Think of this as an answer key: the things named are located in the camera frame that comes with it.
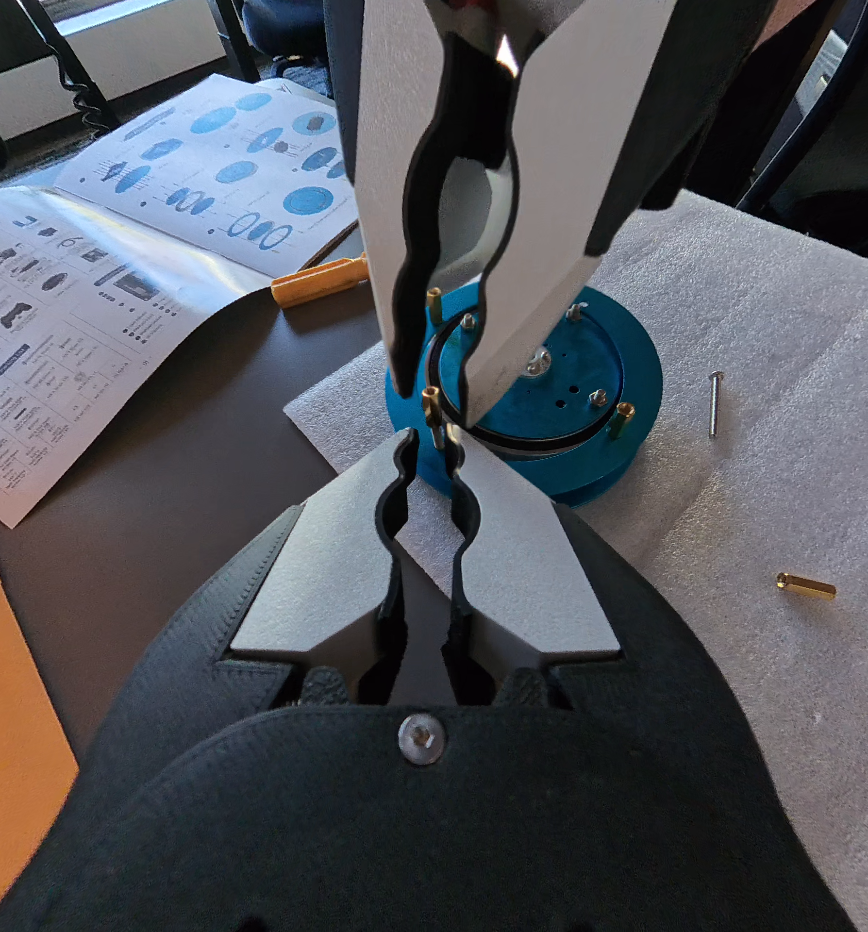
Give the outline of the blue metal turntable assembly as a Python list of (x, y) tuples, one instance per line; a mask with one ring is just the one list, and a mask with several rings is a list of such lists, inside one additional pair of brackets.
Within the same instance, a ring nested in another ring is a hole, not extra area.
[[(417, 471), (444, 494), (450, 480), (425, 424), (420, 393), (440, 389), (446, 419), (458, 414), (460, 364), (475, 332), (479, 285), (470, 283), (442, 298), (442, 325), (428, 322), (425, 352), (410, 398), (385, 377), (386, 407), (395, 430), (421, 435)], [(656, 348), (642, 324), (621, 304), (591, 288), (576, 297), (580, 318), (559, 320), (544, 340), (550, 363), (539, 376), (522, 375), (472, 429), (472, 436), (541, 491), (572, 507), (617, 482), (650, 433), (661, 406), (662, 372)], [(606, 426), (619, 402), (635, 406), (634, 418), (614, 441)]]

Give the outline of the orange cardboard box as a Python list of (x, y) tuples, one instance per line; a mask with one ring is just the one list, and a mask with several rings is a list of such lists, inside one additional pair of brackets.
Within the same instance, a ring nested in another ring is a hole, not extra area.
[(77, 773), (0, 583), (0, 900), (53, 825)]

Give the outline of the black office chair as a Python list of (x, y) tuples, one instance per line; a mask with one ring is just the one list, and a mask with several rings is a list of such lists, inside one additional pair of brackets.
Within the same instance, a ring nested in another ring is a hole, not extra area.
[(868, 2), (805, 71), (738, 209), (868, 258)]

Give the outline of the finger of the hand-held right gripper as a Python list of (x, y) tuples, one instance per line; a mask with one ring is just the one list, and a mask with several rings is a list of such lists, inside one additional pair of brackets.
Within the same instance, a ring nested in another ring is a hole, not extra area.
[(443, 67), (440, 33), (447, 2), (366, 1), (358, 101), (356, 199), (370, 283), (392, 383), (414, 393), (419, 349), (397, 363), (408, 327), (397, 322), (395, 290), (408, 256), (403, 227), (405, 183), (435, 113)]
[(587, 239), (674, 5), (584, 2), (522, 67), (510, 130), (517, 210), (481, 282), (466, 426), (509, 390), (600, 264)]

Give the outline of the open instruction booklet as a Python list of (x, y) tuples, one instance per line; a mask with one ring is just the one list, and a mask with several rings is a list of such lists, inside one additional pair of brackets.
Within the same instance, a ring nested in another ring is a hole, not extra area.
[(184, 339), (357, 221), (334, 104), (210, 76), (0, 188), (0, 521), (14, 528)]

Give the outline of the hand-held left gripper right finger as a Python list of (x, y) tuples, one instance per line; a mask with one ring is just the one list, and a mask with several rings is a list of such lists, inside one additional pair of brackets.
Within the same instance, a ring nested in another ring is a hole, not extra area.
[(554, 503), (460, 427), (444, 458), (454, 556), (442, 655), (461, 705), (488, 705), (519, 668), (609, 660), (619, 644)]

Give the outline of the orange-handled screwdriver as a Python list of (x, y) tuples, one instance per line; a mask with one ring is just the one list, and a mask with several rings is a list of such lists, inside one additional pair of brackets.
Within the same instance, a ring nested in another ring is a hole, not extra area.
[(366, 253), (303, 269), (272, 281), (272, 297), (288, 310), (350, 290), (369, 280)]

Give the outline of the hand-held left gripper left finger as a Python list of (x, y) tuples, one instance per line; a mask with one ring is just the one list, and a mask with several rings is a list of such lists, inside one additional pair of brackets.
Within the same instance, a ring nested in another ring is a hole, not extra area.
[(387, 701), (407, 628), (392, 542), (407, 522), (417, 432), (407, 428), (313, 494), (231, 643), (238, 656), (330, 666), (357, 702)]

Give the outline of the white foam sheet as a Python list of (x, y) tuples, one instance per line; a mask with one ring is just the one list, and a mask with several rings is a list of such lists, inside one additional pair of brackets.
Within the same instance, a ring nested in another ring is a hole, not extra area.
[[(629, 470), (578, 512), (718, 663), (868, 930), (868, 261), (684, 193), (627, 222), (591, 286), (648, 330), (663, 397)], [(779, 572), (836, 598), (784, 592)]]

